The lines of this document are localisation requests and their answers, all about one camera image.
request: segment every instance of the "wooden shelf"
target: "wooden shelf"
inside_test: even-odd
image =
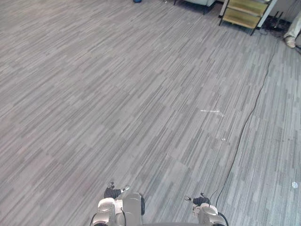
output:
[[[228,8],[225,11],[223,20],[233,24],[238,24],[247,28],[254,29],[258,24],[260,17],[252,16],[247,13],[239,12],[237,10]]]
[[[256,2],[253,0],[230,0],[228,8],[245,12],[254,16],[262,17],[267,4]]]

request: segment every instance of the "white tape mark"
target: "white tape mark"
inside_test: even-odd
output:
[[[298,184],[297,184],[297,182],[295,182],[295,181],[294,181],[294,182],[292,182],[292,187],[293,187],[293,188],[298,188]]]
[[[225,115],[223,113],[221,113],[219,110],[200,110],[201,112],[207,112],[207,113],[216,113],[216,114],[219,114],[221,115],[222,117],[224,117]]]

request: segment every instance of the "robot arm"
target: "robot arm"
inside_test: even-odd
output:
[[[229,226],[223,214],[217,211],[217,208],[210,205],[208,197],[201,193],[201,196],[195,199],[189,196],[184,197],[185,200],[192,202],[192,213],[198,218],[198,222],[202,226]]]

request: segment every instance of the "wall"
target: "wall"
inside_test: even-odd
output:
[[[289,7],[294,3],[295,5],[292,7],[293,11],[291,11],[291,13],[289,14],[288,12]],[[277,11],[279,11],[279,13],[284,12],[281,18],[291,22],[293,21],[293,19],[295,18],[295,16],[298,14],[300,10],[301,10],[301,0],[278,0],[274,8],[270,12],[270,15],[274,16]]]

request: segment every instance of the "cable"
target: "cable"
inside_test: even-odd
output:
[[[90,222],[90,226],[92,225],[93,219],[94,219],[94,217],[95,217],[96,214],[93,215],[93,217],[92,217],[92,219],[91,219],[91,222]]]
[[[280,39],[278,39],[277,42],[275,43],[274,50],[273,50],[273,54],[272,54],[272,56],[271,56],[271,59],[269,60],[267,72],[266,72],[266,74],[265,74],[265,76],[264,76],[264,80],[263,80],[262,86],[260,87],[259,93],[258,93],[258,95],[257,95],[256,101],[255,101],[255,104],[254,104],[254,107],[253,107],[253,109],[251,110],[251,112],[249,113],[249,116],[247,117],[247,119],[246,119],[246,121],[245,121],[245,123],[244,123],[244,125],[243,125],[243,127],[242,127],[242,129],[241,129],[241,132],[240,132],[240,134],[239,134],[238,144],[237,144],[237,147],[236,147],[236,152],[235,152],[235,155],[234,155],[234,158],[233,158],[233,162],[232,162],[231,167],[230,167],[230,170],[229,170],[229,172],[228,172],[228,174],[227,174],[225,183],[223,184],[222,189],[221,189],[221,191],[220,191],[220,193],[219,193],[219,195],[218,195],[218,197],[217,197],[215,207],[217,207],[218,199],[220,198],[220,196],[221,196],[221,194],[222,194],[222,191],[224,190],[224,187],[225,187],[225,185],[226,185],[226,182],[227,182],[227,180],[228,180],[228,178],[229,178],[229,175],[230,175],[230,172],[231,172],[231,170],[232,170],[234,161],[235,161],[235,159],[236,159],[236,155],[237,155],[237,153],[238,153],[238,148],[239,148],[239,145],[240,145],[240,140],[241,140],[242,134],[243,134],[243,132],[244,132],[244,130],[245,130],[246,124],[247,124],[247,122],[249,121],[249,119],[250,119],[252,113],[253,113],[254,110],[255,110],[255,107],[256,107],[256,105],[257,105],[257,101],[258,101],[258,99],[259,99],[259,95],[260,95],[260,93],[261,93],[261,91],[262,91],[262,89],[263,89],[263,86],[264,86],[264,84],[265,84],[266,78],[267,78],[267,76],[268,76],[268,74],[269,74],[269,66],[270,66],[270,64],[271,64],[271,62],[272,62],[272,60],[273,60],[273,58],[274,58],[274,55],[275,55],[275,52],[276,52],[276,46],[277,46],[277,43],[278,43],[279,40],[280,40]]]
[[[221,215],[221,217],[225,219],[227,226],[229,226],[229,223],[228,223],[226,217],[220,212],[218,212],[218,215]]]
[[[126,214],[124,213],[122,207],[121,207],[121,211],[122,211],[122,214],[123,214],[123,217],[124,217],[124,226],[127,226],[127,218],[126,218]]]

